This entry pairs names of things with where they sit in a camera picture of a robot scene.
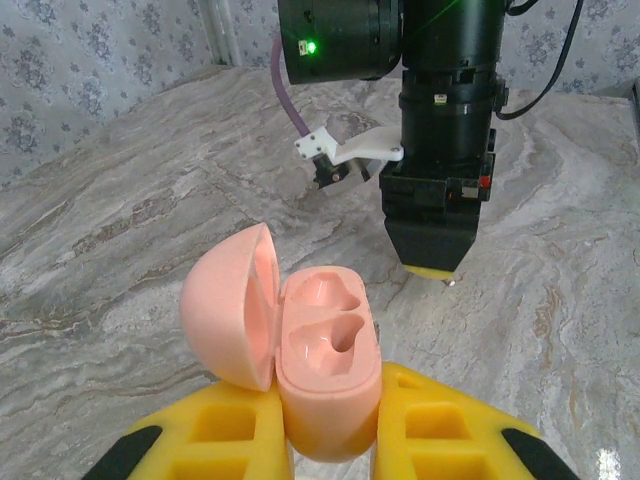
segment black cylinder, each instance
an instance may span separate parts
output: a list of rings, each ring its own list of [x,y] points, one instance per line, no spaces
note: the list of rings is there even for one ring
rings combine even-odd
[[[498,62],[506,0],[404,0],[402,63],[437,72]]]
[[[403,171],[446,178],[487,152],[505,0],[404,0]]]
[[[377,79],[400,60],[398,0],[279,0],[278,7],[292,84]]]

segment yellow gripper tip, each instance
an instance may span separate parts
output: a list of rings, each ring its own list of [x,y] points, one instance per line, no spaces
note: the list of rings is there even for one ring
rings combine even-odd
[[[449,280],[453,277],[453,272],[445,272],[444,270],[436,270],[435,268],[412,267],[410,265],[405,265],[404,268],[409,273],[431,280]]]

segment white marble table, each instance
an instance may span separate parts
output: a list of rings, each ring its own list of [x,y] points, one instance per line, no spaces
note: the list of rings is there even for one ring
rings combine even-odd
[[[205,251],[259,221],[283,277],[360,273],[385,359],[539,428],[583,479],[640,472],[640,166],[624,100],[497,123],[492,201],[454,287],[409,276],[375,182],[311,186],[268,73],[215,70],[0,192],[0,478],[79,479],[136,419],[206,385],[177,318]],[[397,124],[397,80],[293,89],[339,140]],[[512,94],[512,106],[530,99]],[[297,471],[365,479],[368,459]]]

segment black cable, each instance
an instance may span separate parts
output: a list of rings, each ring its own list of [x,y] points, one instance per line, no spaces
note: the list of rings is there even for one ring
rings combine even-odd
[[[515,7],[513,7],[512,5],[514,1],[515,0],[511,0],[509,2],[509,7],[507,8],[507,15],[511,17],[517,17],[519,15],[522,15],[523,13],[527,13],[531,7],[538,3],[538,0],[527,0],[522,5],[516,5]]]
[[[558,78],[560,77],[560,74],[562,73],[564,64],[567,61],[567,56],[569,55],[569,50],[571,49],[571,42],[573,41],[573,37],[576,33],[576,29],[578,28],[578,21],[580,20],[580,14],[582,13],[583,5],[584,5],[584,0],[577,0],[576,9],[573,12],[573,18],[571,19],[569,30],[567,30],[567,38],[565,39],[564,45],[562,46],[562,51],[560,52],[560,58],[558,59],[556,69],[554,70],[553,75],[551,76],[551,80],[549,80],[549,83],[547,84],[545,89],[538,96],[538,98],[536,98],[533,102],[531,102],[526,107],[521,108],[520,110],[516,110],[515,112],[511,112],[511,113],[502,113],[502,112],[496,113],[496,116],[500,120],[513,120],[524,115],[533,107],[535,107],[538,104],[538,102],[542,100],[542,97],[544,97],[547,93],[549,93],[549,91],[556,84],[556,82],[558,81]]]

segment pink earbud case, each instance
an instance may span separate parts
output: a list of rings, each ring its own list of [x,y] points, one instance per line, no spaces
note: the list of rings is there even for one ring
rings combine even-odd
[[[357,273],[307,268],[281,291],[271,234],[255,225],[196,263],[180,315],[192,349],[220,379],[267,391],[275,371],[285,433],[299,453],[344,462],[373,444],[382,359]]]

